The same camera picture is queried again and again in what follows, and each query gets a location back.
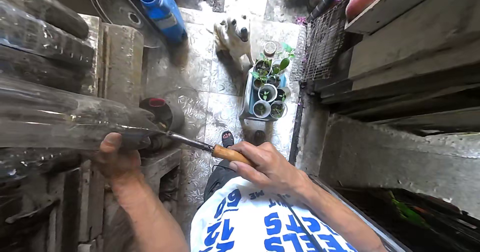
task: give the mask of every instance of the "wooden handle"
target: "wooden handle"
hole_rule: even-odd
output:
[[[222,147],[218,144],[215,144],[212,156],[213,157],[218,157],[218,158],[223,158],[223,159],[226,159],[228,161],[240,161],[240,162],[245,163],[247,165],[250,165],[251,167],[254,167],[254,168],[257,166],[255,163],[248,160],[246,157],[244,157],[238,151],[233,151],[233,150],[227,149],[227,148]]]

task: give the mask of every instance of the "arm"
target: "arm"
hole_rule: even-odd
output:
[[[369,226],[330,193],[315,185],[305,172],[291,165],[271,143],[255,147],[240,142],[231,149],[258,165],[252,168],[245,163],[232,161],[229,167],[243,178],[259,188],[294,195],[359,252],[387,251]]]
[[[145,182],[138,151],[119,150],[121,144],[119,133],[108,134],[93,161],[129,215],[141,251],[189,251],[180,225]]]

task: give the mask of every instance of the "white dog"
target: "white dog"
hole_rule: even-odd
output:
[[[254,65],[250,46],[250,21],[247,16],[229,16],[220,23],[215,22],[213,34],[217,53],[228,51],[240,68],[242,67],[240,57],[247,55],[250,65]]]

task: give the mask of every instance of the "dog's face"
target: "dog's face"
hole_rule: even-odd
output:
[[[242,42],[248,42],[250,38],[250,22],[245,15],[229,16],[220,23],[226,26],[229,35],[236,35]]]

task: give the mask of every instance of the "patterned tile floor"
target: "patterned tile floor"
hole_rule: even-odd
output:
[[[221,143],[220,134],[225,130],[234,133],[235,142],[250,141],[256,130],[264,130],[267,140],[288,158],[298,101],[298,84],[289,80],[292,95],[287,102],[287,115],[282,119],[268,123],[240,120],[246,71],[249,69],[248,59],[245,57],[243,60],[243,72],[233,69],[231,61],[219,60],[214,50],[213,34],[206,26],[208,21],[205,18],[212,18],[211,15],[205,15],[199,10],[181,10],[189,34],[188,42],[169,50],[158,48],[146,52],[144,69],[147,85],[144,95],[164,97],[172,103],[178,103],[185,113],[183,134],[187,137],[213,145]],[[296,46],[300,30],[293,23],[261,19],[252,19],[250,29],[253,58],[259,56],[263,44],[268,40]],[[220,160],[189,146],[183,146],[182,149],[177,220],[189,239],[190,223],[197,208],[203,203],[208,177],[213,165]]]

